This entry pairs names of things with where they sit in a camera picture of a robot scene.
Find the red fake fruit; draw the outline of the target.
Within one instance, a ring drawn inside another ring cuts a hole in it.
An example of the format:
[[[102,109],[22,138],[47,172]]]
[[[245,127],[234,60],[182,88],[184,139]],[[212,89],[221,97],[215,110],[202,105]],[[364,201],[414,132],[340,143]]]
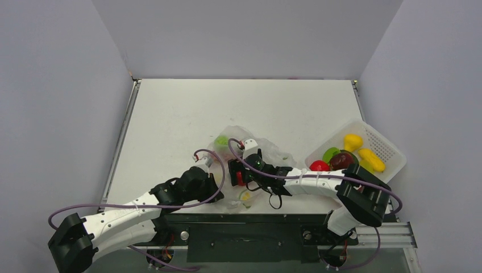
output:
[[[243,176],[243,173],[241,171],[238,171],[236,173],[236,183],[238,186],[245,186],[245,182],[244,182],[244,176]]]

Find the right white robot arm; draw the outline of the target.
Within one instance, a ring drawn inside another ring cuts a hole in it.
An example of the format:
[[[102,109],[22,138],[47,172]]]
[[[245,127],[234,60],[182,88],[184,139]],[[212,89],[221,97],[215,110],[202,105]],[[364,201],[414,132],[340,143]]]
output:
[[[228,161],[233,185],[257,184],[272,196],[314,195],[338,200],[321,226],[321,237],[334,243],[358,225],[380,227],[390,199],[391,188],[360,164],[346,169],[315,172],[292,167],[275,167],[266,163],[258,151],[243,162]]]

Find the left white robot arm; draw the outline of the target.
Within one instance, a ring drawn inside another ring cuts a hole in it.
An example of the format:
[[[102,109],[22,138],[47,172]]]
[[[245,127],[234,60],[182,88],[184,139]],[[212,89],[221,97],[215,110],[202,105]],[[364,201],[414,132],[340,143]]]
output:
[[[84,272],[101,256],[129,245],[152,241],[162,245],[169,228],[154,220],[183,208],[192,208],[224,198],[207,167],[191,167],[180,177],[158,184],[124,205],[80,217],[63,219],[48,241],[59,272]]]

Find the green fake apple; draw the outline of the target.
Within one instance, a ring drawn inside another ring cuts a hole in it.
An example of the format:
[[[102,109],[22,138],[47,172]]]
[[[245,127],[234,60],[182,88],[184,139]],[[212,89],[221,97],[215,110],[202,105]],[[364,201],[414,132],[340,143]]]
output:
[[[228,145],[228,140],[229,140],[229,137],[227,137],[226,135],[219,135],[215,138],[214,140],[214,145],[216,147],[223,147],[223,146],[227,146]]]

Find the dark red fake plum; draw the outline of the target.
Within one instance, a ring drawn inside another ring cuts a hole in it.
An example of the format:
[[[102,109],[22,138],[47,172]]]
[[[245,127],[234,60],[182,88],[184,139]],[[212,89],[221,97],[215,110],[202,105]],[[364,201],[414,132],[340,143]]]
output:
[[[347,169],[349,165],[357,163],[357,158],[353,157],[350,153],[340,152],[330,159],[329,166],[331,170],[336,171],[340,169]]]

